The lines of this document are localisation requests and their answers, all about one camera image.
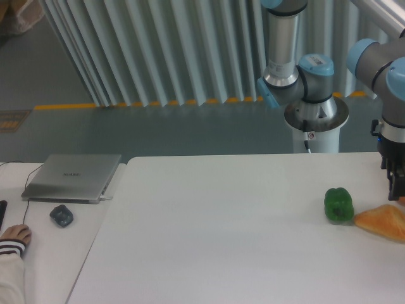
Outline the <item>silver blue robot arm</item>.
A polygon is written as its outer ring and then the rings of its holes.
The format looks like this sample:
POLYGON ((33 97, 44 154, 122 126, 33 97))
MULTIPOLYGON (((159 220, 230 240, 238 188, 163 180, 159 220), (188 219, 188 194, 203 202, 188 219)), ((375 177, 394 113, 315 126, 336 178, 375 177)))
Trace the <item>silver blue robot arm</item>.
MULTIPOLYGON (((270 14, 268 66, 258 91, 272 108, 286 105, 284 118, 298 153, 336 153, 339 131, 347 122, 345 102, 333 97, 333 61, 322 54, 295 59, 300 14, 306 1, 263 1, 270 14)), ((350 48, 348 70, 383 102, 373 121, 381 168, 389 181, 389 200, 404 196, 404 2, 356 1, 391 41, 362 39, 350 48)))

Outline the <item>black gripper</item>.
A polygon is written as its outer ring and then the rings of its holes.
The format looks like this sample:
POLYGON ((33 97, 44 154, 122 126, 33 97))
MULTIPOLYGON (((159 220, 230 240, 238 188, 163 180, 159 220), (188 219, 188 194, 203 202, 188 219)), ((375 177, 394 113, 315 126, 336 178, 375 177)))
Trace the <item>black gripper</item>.
POLYGON ((382 168, 388 171, 389 201, 404 197, 404 126, 374 119, 370 133, 377 137, 377 150, 383 158, 382 168))

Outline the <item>person's hand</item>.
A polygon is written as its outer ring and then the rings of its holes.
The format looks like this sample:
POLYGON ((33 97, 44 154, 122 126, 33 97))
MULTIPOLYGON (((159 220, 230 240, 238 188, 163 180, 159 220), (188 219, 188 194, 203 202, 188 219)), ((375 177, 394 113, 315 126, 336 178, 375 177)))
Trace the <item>person's hand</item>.
POLYGON ((32 231, 25 224, 13 225, 8 227, 2 234, 2 241, 19 241, 25 246, 31 242, 32 231))

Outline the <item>white striped sleeve forearm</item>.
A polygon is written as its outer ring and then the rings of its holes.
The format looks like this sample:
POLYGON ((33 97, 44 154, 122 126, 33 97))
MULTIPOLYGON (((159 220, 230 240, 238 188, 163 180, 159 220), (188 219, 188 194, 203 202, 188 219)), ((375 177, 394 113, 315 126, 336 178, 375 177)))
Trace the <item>white striped sleeve forearm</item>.
POLYGON ((25 303, 24 251, 22 241, 1 240, 1 303, 25 303))

